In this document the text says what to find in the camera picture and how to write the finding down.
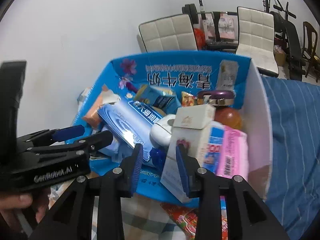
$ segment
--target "striped blue fabric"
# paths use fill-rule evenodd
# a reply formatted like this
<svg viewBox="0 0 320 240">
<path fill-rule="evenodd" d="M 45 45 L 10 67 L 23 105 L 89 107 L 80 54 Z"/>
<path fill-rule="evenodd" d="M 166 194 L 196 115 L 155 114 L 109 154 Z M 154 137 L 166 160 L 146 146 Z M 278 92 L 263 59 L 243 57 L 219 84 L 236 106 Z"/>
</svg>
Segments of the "striped blue fabric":
<svg viewBox="0 0 320 240">
<path fill-rule="evenodd" d="M 266 204 L 291 240 L 320 208 L 320 88 L 262 77 L 270 105 L 273 167 Z"/>
</svg>

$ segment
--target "barcode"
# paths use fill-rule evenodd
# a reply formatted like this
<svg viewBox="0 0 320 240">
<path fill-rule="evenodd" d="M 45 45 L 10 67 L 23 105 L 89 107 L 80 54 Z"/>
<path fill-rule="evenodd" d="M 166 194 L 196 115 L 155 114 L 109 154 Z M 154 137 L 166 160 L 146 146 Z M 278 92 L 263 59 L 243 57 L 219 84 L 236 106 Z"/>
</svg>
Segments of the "barcode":
<svg viewBox="0 0 320 240">
<path fill-rule="evenodd" d="M 231 175 L 231 158 L 230 157 L 226 157 L 226 163 L 224 165 L 224 175 L 226 176 L 230 176 Z"/>
</svg>

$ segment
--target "pink package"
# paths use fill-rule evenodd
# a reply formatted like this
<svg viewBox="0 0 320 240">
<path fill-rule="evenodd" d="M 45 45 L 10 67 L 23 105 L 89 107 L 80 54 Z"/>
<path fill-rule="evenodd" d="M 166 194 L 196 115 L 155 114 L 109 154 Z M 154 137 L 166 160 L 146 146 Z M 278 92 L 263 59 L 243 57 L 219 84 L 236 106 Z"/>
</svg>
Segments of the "pink package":
<svg viewBox="0 0 320 240">
<path fill-rule="evenodd" d="M 249 172 L 247 134 L 226 125 L 224 129 L 216 175 L 229 179 L 234 175 L 240 175 L 247 180 Z"/>
</svg>

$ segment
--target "checkered tablecloth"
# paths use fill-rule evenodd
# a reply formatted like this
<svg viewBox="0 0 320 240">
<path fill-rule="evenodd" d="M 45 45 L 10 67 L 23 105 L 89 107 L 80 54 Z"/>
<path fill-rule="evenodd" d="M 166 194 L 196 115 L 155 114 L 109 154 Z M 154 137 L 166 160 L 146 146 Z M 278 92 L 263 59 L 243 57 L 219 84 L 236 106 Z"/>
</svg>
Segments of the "checkered tablecloth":
<svg viewBox="0 0 320 240">
<path fill-rule="evenodd" d="M 49 208 L 71 183 L 72 180 L 51 187 Z M 97 240 L 98 202 L 99 197 L 96 197 L 92 219 L 93 240 Z M 121 208 L 126 240 L 188 240 L 183 230 L 170 219 L 158 201 L 134 194 L 132 198 L 121 199 Z"/>
</svg>

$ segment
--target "small white box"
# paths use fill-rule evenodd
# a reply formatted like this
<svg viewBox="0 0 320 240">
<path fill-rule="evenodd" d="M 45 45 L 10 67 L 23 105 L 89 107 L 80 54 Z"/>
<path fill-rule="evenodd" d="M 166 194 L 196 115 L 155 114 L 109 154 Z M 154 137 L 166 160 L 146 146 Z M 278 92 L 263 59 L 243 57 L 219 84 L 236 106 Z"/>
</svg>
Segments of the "small white box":
<svg viewBox="0 0 320 240">
<path fill-rule="evenodd" d="M 161 176 L 161 183 L 182 203 L 190 199 L 183 192 L 176 161 L 177 141 L 188 145 L 188 155 L 203 162 L 214 119 L 215 107 L 209 104 L 178 109 L 172 126 L 172 136 Z"/>
</svg>

